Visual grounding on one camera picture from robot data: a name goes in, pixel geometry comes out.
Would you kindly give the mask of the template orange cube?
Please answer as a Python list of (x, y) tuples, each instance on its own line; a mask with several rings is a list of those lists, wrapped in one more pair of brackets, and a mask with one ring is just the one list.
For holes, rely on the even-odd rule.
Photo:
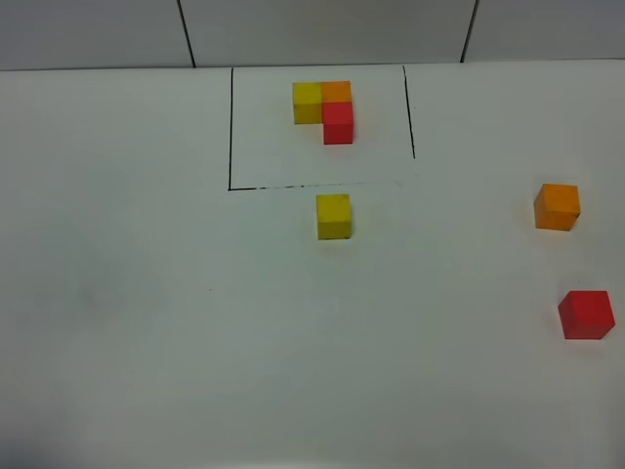
[(324, 103), (350, 103), (353, 100), (351, 82), (321, 82), (321, 98)]

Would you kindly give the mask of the template yellow cube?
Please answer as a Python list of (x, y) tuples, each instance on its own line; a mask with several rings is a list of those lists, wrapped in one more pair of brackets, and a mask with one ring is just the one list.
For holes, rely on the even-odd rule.
[(294, 123), (322, 122), (322, 87), (320, 82), (294, 82), (292, 85)]

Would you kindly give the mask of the template red cube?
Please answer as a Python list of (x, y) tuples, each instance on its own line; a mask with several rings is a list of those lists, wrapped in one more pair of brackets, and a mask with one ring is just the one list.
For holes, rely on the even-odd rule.
[(352, 102), (322, 105), (323, 143), (351, 145), (354, 142), (354, 107)]

